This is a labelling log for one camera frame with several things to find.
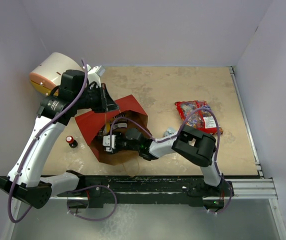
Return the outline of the red brown paper bag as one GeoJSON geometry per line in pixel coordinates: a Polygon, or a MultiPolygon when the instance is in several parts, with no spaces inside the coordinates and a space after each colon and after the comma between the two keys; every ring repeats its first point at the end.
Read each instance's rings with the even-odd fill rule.
{"type": "Polygon", "coordinates": [[[93,153],[91,162],[103,167],[122,168],[126,175],[134,177],[140,172],[139,154],[136,151],[122,150],[116,154],[104,151],[103,136],[99,135],[100,129],[114,116],[129,112],[128,119],[135,121],[147,132],[139,130],[145,137],[148,136],[148,114],[133,95],[117,99],[119,110],[107,113],[86,112],[75,118],[76,124],[93,153]]]}

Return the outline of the silver blue candy wrapper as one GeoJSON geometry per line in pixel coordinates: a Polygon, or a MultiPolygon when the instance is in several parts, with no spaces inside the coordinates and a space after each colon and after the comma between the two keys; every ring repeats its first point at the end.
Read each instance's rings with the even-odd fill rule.
{"type": "Polygon", "coordinates": [[[163,137],[168,137],[176,133],[176,129],[173,127],[168,127],[163,133],[163,137]]]}

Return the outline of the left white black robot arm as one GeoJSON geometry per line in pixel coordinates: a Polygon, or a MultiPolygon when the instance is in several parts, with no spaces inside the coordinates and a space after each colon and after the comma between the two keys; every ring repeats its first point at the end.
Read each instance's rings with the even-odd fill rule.
{"type": "Polygon", "coordinates": [[[60,85],[41,101],[20,158],[6,176],[0,176],[0,189],[8,193],[8,204],[15,198],[40,209],[50,197],[65,192],[74,196],[84,194],[86,184],[79,173],[67,171],[51,177],[41,174],[56,140],[78,110],[106,113],[119,108],[101,82],[104,71],[102,66],[89,71],[66,70],[60,85]]]}

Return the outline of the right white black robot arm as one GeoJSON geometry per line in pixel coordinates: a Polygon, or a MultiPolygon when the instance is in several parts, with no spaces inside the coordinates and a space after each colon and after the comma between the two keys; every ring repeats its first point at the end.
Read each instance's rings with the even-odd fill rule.
{"type": "Polygon", "coordinates": [[[130,128],[125,134],[111,133],[104,136],[102,143],[110,154],[135,151],[147,161],[177,153],[200,167],[204,182],[202,188],[209,195],[233,196],[233,188],[225,180],[217,163],[219,139],[209,133],[184,125],[172,135],[152,139],[145,137],[137,128],[130,128]]]}

